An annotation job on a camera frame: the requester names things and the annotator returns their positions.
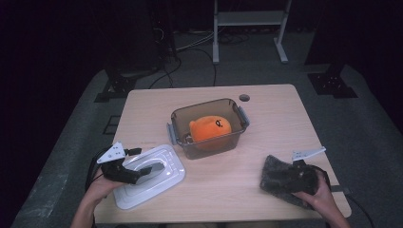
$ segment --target light wood surface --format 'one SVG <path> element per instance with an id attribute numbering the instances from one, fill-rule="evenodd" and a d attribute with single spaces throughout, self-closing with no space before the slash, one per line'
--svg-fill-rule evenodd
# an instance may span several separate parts
<path id="1" fill-rule="evenodd" d="M 239 99 L 250 96 L 249 102 Z M 189 160 L 180 146 L 174 148 L 186 170 L 182 182 L 131 209 L 121 210 L 113 195 L 96 208 L 98 223 L 200 222 L 310 219 L 320 216 L 277 199 L 259 188 L 261 169 L 268 155 L 291 162 L 294 150 L 320 148 L 306 110 L 292 85 L 243 85 L 133 90 L 129 93 L 114 142 L 143 151 L 171 144 L 166 124 L 178 108 L 233 99 L 247 114 L 250 125 L 235 149 L 211 157 Z M 307 163 L 329 174 L 338 185 L 325 153 Z M 334 193 L 345 217 L 351 208 L 341 192 Z"/>

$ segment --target person's right hand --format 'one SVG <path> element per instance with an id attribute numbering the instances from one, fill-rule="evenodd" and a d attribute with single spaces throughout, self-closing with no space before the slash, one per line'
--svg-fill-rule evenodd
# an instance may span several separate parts
<path id="1" fill-rule="evenodd" d="M 317 192 L 313 196 L 305 192 L 297 192 L 293 195 L 309 203 L 327 222 L 329 222 L 331 227 L 350 227 L 349 222 L 338 209 L 321 171 L 317 170 L 317 178 Z"/>

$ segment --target wooden table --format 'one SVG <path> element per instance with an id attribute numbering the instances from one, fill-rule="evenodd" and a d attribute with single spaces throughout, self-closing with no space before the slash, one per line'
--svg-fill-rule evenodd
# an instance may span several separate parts
<path id="1" fill-rule="evenodd" d="M 241 94 L 249 102 L 239 99 Z M 181 107 L 233 99 L 247 114 L 250 125 L 235 149 L 189 160 L 174 148 L 186 170 L 185 178 L 159 196 L 131 209 L 116 207 L 111 195 L 96 208 L 97 223 L 200 222 L 320 218 L 319 214 L 277 199 L 259 188 L 261 169 L 268 155 L 291 162 L 294 150 L 320 148 L 306 110 L 292 85 L 243 85 L 133 90 L 129 93 L 114 142 L 143 151 L 170 144 L 166 124 Z M 307 163 L 326 170 L 338 185 L 325 153 Z M 342 192 L 334 192 L 345 217 L 351 208 Z"/>

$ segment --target dark background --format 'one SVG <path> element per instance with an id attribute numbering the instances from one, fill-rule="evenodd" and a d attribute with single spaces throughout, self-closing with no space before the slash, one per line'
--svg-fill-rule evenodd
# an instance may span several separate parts
<path id="1" fill-rule="evenodd" d="M 175 30 L 212 29 L 212 0 L 168 2 Z M 220 2 L 230 9 L 239 1 Z M 239 10 L 272 10 L 283 3 L 243 1 Z M 1 226 L 11 225 L 106 59 L 117 56 L 141 69 L 159 64 L 164 51 L 156 47 L 152 28 L 167 26 L 165 6 L 162 0 L 0 1 Z M 316 29 L 306 64 L 329 64 L 342 56 L 402 131 L 401 11 L 402 4 L 392 0 L 294 1 L 287 30 Z"/>

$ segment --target container handle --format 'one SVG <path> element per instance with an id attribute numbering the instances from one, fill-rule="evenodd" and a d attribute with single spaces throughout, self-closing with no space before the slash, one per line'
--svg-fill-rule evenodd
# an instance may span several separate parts
<path id="1" fill-rule="evenodd" d="M 167 129 L 167 131 L 168 131 L 169 140 L 171 141 L 171 143 L 172 143 L 173 145 L 176 145 L 176 144 L 177 144 L 177 141 L 176 141 L 175 129 L 174 129 L 173 124 L 167 123 L 167 124 L 166 124 L 166 129 Z"/>
<path id="2" fill-rule="evenodd" d="M 244 120 L 244 127 L 246 128 L 250 124 L 249 118 L 248 118 L 248 116 L 246 116 L 246 113 L 245 113 L 245 111 L 243 110 L 243 108 L 241 106 L 239 106 L 238 109 L 240 111 L 240 116 Z"/>

